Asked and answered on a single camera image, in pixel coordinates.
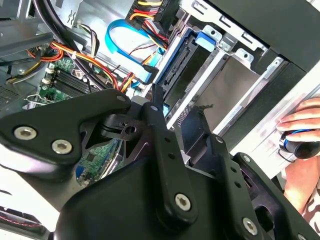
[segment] green circuit board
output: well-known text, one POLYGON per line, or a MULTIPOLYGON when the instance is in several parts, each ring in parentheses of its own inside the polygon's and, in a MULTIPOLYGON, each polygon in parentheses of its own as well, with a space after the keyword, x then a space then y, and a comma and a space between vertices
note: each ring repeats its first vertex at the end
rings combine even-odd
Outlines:
POLYGON ((106 167, 115 156, 118 140, 114 139, 109 144, 91 149, 82 156, 75 174, 81 186, 98 181, 106 167))
MULTIPOLYGON (((70 98, 67 94, 45 84, 40 86, 39 95, 41 98, 53 101, 54 103, 70 98)), ((37 101, 47 104, 47 102, 41 99, 37 101)), ((75 171, 77 182, 81 186, 86 187, 100 179, 110 160, 113 159, 117 145, 118 141, 112 140, 109 144, 93 148, 82 156, 75 171)))
POLYGON ((54 101, 55 103, 70 99, 70 97, 67 94, 55 89, 54 87, 48 87, 46 85, 41 86, 39 95, 42 98, 54 101))
POLYGON ((55 66, 68 72, 72 73, 72 70, 75 68, 75 64, 71 58, 62 58, 61 60, 55 63, 55 66))

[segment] yellow power cable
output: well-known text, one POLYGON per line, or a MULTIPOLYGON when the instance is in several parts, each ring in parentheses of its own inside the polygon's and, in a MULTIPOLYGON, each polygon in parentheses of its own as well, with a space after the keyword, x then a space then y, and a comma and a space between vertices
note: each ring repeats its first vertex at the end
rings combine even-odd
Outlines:
POLYGON ((136 12, 136 13, 132 14, 131 17, 130 17, 130 20, 134 19, 134 17, 145 17, 145 18, 152 19, 152 20, 155 19, 154 16, 149 16, 147 14, 139 13, 139 12, 136 12))
MULTIPOLYGON (((35 65, 33 65, 28 71, 26 71, 24 74, 22 74, 23 76, 24 75, 27 75, 28 73, 30 73, 32 70, 34 70, 35 68, 37 68, 38 66, 40 65, 40 62, 37 62, 35 65)), ((8 80, 8 83, 11 84, 13 83, 15 80, 17 80, 18 78, 15 77, 15 78, 12 78, 10 80, 8 80)))
POLYGON ((138 4, 142 6, 160 7, 162 4, 162 1, 158 1, 158 2, 138 1, 138 4))
MULTIPOLYGON (((156 54, 155 52, 152 53, 146 60, 143 61, 143 64, 148 64, 148 63, 152 60, 152 58, 153 58, 153 56, 154 56, 155 54, 156 54)), ((133 79, 134 79, 135 77, 136 77, 136 75, 132 75, 132 77, 130 77, 130 78, 128 79, 128 81, 124 84, 124 86, 123 86, 123 88, 122 88, 122 90, 121 90, 122 93, 124 93, 124 92, 127 90, 127 88, 130 86, 131 82, 133 81, 133 79)))
MULTIPOLYGON (((67 52, 69 54, 74 54, 74 51, 72 51, 71 49, 69 49, 69 48, 67 48, 65 46, 57 44, 56 42, 53 42, 52 45, 54 45, 58 49, 61 49, 61 50, 65 51, 65 52, 67 52)), ((94 65, 96 65, 98 67, 100 67, 100 65, 102 66, 102 64, 99 63, 98 61, 96 61, 95 59, 92 59, 91 57, 86 56, 86 55, 84 55, 82 53, 76 52, 75 55, 77 57, 81 58, 81 59, 87 60, 88 62, 90 62, 90 63, 92 63, 92 64, 94 64, 94 65)), ((115 83, 114 83, 113 78, 111 77, 111 75, 108 72, 104 71, 103 69, 102 69, 102 71, 104 72, 104 74, 106 74, 108 76, 108 78, 110 78, 110 80, 113 82, 113 86, 115 87, 115 83)))

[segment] mounting hole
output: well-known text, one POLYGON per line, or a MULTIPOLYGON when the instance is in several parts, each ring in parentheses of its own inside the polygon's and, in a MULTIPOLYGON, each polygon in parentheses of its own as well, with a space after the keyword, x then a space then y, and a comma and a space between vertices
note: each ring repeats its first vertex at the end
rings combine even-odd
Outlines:
POLYGON ((173 153, 169 153, 168 154, 169 158, 171 158, 172 160, 176 158, 176 156, 173 153))
POLYGON ((239 189, 241 188, 241 184, 238 183, 237 181, 235 181, 234 184, 235 184, 239 189))
POLYGON ((211 174, 211 175, 214 176, 214 177, 217 176, 215 170, 211 170, 211 171, 209 172, 209 174, 211 174))
POLYGON ((118 100, 120 100, 121 102, 125 102, 126 101, 126 99, 123 96, 120 96, 120 95, 116 96, 116 98, 118 100))
POLYGON ((137 128, 135 126, 128 126, 124 131, 126 134, 130 135, 134 134, 137 131, 137 128))

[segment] screw hole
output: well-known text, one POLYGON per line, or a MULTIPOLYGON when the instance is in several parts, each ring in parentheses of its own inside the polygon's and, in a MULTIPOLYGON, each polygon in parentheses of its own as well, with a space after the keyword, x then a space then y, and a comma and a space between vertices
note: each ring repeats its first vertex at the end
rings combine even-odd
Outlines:
POLYGON ((241 184, 238 183, 237 181, 235 181, 234 184, 235 184, 239 189, 241 188, 241 184))
POLYGON ((128 135, 134 134, 136 131, 137 131, 137 129, 136 129, 135 126, 128 126, 128 127, 125 129, 125 133, 128 134, 128 135))
POLYGON ((169 153, 168 154, 169 158, 171 158, 172 160, 176 158, 176 156, 173 153, 169 153))
POLYGON ((216 176, 216 171, 215 170, 211 170, 210 172, 209 172, 209 174, 211 174, 212 176, 216 176))

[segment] red wire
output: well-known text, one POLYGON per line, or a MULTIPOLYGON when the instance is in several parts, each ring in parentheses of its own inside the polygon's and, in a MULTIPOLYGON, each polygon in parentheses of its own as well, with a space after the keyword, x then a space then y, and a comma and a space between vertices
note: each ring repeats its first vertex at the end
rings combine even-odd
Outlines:
POLYGON ((135 13, 139 13, 139 14, 148 14, 148 15, 153 15, 153 14, 157 14, 158 11, 140 11, 138 9, 133 10, 135 13))
POLYGON ((18 221, 13 221, 13 220, 10 220, 4 216, 0 216, 0 219, 2 220, 5 220, 9 223, 12 223, 12 224, 17 224, 17 225, 21 225, 21 226, 25 226, 25 227, 31 227, 31 228, 35 228, 35 227, 42 227, 41 224, 27 224, 27 223, 21 223, 21 222, 18 222, 18 221))
MULTIPOLYGON (((50 44, 50 47, 52 47, 53 49, 58 49, 57 47, 53 46, 50 44)), ((32 52, 30 52, 28 49, 26 50, 28 52, 28 54, 33 57, 34 59, 36 58, 36 55, 34 55, 32 52)), ((41 61, 42 62, 55 62, 58 61, 60 59, 62 59, 64 57, 64 52, 60 49, 58 49, 58 55, 54 56, 54 57, 41 57, 41 61)))
POLYGON ((160 35, 159 33, 156 32, 154 26, 152 26, 152 24, 148 21, 144 21, 144 23, 147 25, 146 27, 149 28, 156 36, 158 36, 159 38, 165 40, 166 42, 168 41, 168 38, 166 38, 165 36, 160 35))
POLYGON ((135 49, 133 49, 133 50, 129 53, 129 56, 130 56, 131 54, 133 54, 135 51, 138 51, 138 50, 141 50, 141 49, 148 49, 148 48, 151 48, 151 47, 154 47, 154 46, 155 46, 155 44, 152 44, 152 45, 149 45, 149 46, 143 46, 143 47, 135 48, 135 49))

